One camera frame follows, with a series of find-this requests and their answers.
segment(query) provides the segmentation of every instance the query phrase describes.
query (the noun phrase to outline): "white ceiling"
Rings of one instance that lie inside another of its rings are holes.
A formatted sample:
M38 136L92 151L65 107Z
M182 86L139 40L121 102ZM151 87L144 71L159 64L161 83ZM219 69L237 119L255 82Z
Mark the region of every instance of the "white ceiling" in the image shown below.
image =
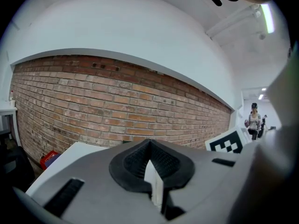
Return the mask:
M267 91L262 91L262 87L251 88L251 89L244 89L242 90L243 99L258 99L261 94L263 94L263 101L268 100Z
M17 26L30 26L35 18L46 8L63 0L35 0L30 14L18 13L14 18ZM275 22L275 32L267 34L265 20L261 8L253 9L249 2L239 0L231 2L222 0L221 7L216 6L211 0L163 0L170 3L196 19L204 28L207 35L217 42L233 65L233 69L240 71L244 66L264 66L263 70L277 69L278 73L285 65L289 39L287 28L282 22L279 13L271 5ZM260 11L256 18L254 12Z

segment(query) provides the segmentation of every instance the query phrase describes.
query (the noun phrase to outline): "red box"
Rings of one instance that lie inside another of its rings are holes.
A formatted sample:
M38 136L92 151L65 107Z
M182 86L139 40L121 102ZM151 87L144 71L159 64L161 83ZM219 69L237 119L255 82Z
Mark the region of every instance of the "red box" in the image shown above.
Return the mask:
M47 160L53 158L53 157L54 157L55 155L57 155L57 154L58 154L57 152L55 152L55 151L52 150L51 152L49 152L46 156L44 156L44 157L41 159L40 164L41 164L43 170L46 170L46 169L47 169L47 167L46 167L46 165L45 165L45 162L46 162Z

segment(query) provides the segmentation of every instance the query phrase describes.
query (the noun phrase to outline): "black slot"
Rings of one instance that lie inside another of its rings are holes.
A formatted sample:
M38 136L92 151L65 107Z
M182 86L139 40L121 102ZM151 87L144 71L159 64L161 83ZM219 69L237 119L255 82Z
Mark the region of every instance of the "black slot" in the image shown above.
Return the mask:
M235 162L234 161L229 161L229 160L225 160L225 159L213 159L212 162L214 163L218 163L218 164L221 164L221 165L225 165L225 166L228 166L228 167L233 167Z
M83 184L84 182L79 179L70 179L44 208L53 215L60 217Z

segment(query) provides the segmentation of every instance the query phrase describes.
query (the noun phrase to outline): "ceiling light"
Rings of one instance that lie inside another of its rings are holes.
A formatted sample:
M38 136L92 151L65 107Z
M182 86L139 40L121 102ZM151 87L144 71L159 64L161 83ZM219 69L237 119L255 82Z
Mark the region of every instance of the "ceiling light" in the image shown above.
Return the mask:
M262 4L261 6L263 9L263 14L265 16L268 33L272 33L274 32L274 23L273 23L270 7L268 4Z

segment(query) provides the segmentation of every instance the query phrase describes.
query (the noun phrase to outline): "white shirt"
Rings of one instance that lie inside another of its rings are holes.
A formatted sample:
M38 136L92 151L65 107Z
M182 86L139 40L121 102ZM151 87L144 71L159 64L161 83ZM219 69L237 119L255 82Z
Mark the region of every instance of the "white shirt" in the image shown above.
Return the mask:
M260 119L258 118L258 114L256 114L256 117L252 117L252 114L250 115L249 119L249 129L255 129L258 130L260 124Z

